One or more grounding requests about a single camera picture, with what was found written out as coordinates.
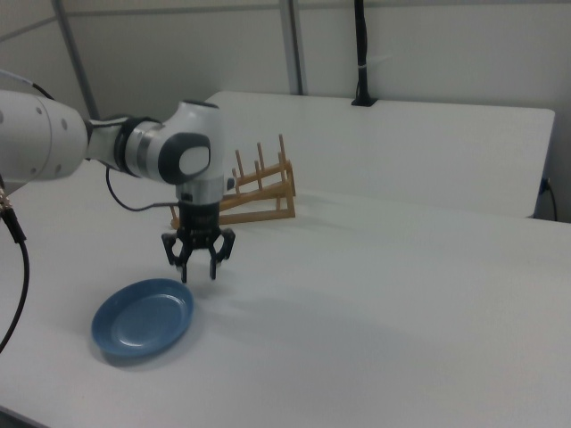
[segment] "white table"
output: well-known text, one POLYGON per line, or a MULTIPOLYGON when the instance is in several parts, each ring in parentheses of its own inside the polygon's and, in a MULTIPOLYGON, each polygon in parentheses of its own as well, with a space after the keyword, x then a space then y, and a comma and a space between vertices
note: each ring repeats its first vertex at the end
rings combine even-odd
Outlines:
MULTIPOLYGON (((86 163, 12 198, 32 279, 0 406, 62 428, 568 427, 567 225, 300 190, 297 218, 234 226, 215 282, 194 254, 190 329, 125 365, 91 342, 95 311, 178 273, 160 239, 168 210, 122 210, 103 173, 86 163)), ((112 181, 131 203, 173 194, 112 181)), ((3 332, 21 268, 5 227, 0 243, 3 332)))
MULTIPOLYGON (((525 218, 534 214, 553 111, 220 92, 228 145, 253 171, 277 135, 311 190, 525 218)), ((236 160, 228 156, 228 167, 236 160)))

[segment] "plate rim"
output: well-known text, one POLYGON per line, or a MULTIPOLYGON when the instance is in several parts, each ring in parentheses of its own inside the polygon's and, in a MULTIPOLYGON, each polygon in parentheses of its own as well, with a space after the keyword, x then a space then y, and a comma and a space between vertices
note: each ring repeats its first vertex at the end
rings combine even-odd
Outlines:
MULTIPOLYGON (((139 299, 134 299, 131 301, 131 303, 134 303, 138 300, 139 299)), ((159 352, 160 350, 164 350, 165 348, 168 348, 171 344, 176 342, 180 338, 180 336, 182 336, 182 334, 188 329, 190 322, 192 320, 193 313, 194 313, 194 296, 190 292, 188 287, 186 287, 185 285, 183 285, 182 283, 180 283, 178 281, 175 281, 175 280, 169 279, 169 278, 144 279, 141 281, 137 281, 133 284, 126 285, 125 287, 121 288, 120 290, 118 290, 117 292, 115 292, 111 296, 109 296, 107 299, 105 299, 105 301, 99 306, 99 308, 95 312, 93 319, 91 321, 91 337, 92 337, 93 341, 95 342, 95 344, 97 345, 97 347, 106 354, 113 355, 116 357, 122 357, 122 358, 144 357, 144 356, 152 355, 156 352, 159 352), (97 322, 99 322, 102 319, 104 310, 107 309, 107 307, 111 304, 111 302, 114 299, 117 298, 118 295, 121 296, 123 293, 125 293, 129 290, 133 290, 133 289, 136 289, 138 287, 144 287, 144 286, 148 285, 149 283, 153 283, 156 281, 168 283, 168 285, 175 287, 176 289, 182 291, 183 294, 186 295, 186 296, 183 296, 182 299, 181 299, 181 296, 172 296, 172 297, 177 297, 178 299, 183 300, 183 302, 186 304, 186 308, 187 308, 186 316, 185 316, 186 320, 183 323, 181 323, 182 326, 179 327, 178 329, 175 329, 174 333, 171 336, 169 336, 169 339, 167 341, 159 342, 159 344, 148 347, 148 348, 143 347, 141 349, 141 348, 116 347, 116 346, 109 347, 109 346, 103 345, 101 343, 101 337, 110 337, 110 335, 107 334, 106 336, 104 336, 105 333, 101 333, 101 328, 96 327, 96 324, 97 324, 97 322)))

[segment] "white wall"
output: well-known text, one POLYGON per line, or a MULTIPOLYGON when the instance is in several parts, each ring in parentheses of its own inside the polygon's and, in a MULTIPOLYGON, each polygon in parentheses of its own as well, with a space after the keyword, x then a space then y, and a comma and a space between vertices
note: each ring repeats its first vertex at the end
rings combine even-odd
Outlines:
MULTIPOLYGON (((315 2, 300 11, 308 93, 352 97, 353 11, 315 2)), ((366 19, 369 59, 387 57, 369 71, 372 95, 554 110, 546 175, 571 221, 571 4, 368 7, 366 19)), ((551 218, 548 202, 540 217, 551 218)))
MULTIPOLYGON (((79 83, 49 0, 0 0, 0 69, 37 82, 57 101, 87 116, 79 83)), ((37 94, 0 78, 0 89, 37 94)))
POLYGON ((102 117, 166 119, 223 89, 290 93, 277 0, 64 4, 102 117))

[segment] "robotic arm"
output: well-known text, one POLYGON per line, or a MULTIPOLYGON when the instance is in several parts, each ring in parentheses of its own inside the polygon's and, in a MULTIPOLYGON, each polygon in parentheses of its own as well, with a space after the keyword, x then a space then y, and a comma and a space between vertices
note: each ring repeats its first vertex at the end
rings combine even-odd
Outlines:
POLYGON ((171 265, 181 268, 193 250, 211 254, 211 278, 228 259, 235 235, 219 228, 226 190, 220 111, 184 101, 165 122, 149 118, 83 120, 72 108, 47 98, 0 91, 0 174, 6 181, 51 180, 71 175, 84 159, 135 177, 176 187, 180 227, 162 236, 171 265), (214 243, 224 242, 216 252, 214 243), (182 249, 175 255, 179 239, 182 249))

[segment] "blue plate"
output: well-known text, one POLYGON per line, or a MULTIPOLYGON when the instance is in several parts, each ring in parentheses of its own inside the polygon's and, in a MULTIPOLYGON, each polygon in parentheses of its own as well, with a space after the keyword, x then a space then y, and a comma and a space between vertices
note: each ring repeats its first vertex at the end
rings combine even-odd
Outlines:
POLYGON ((101 350, 143 357, 163 350, 188 328, 193 295, 170 279, 147 279, 113 294, 97 310, 91 334, 101 350))

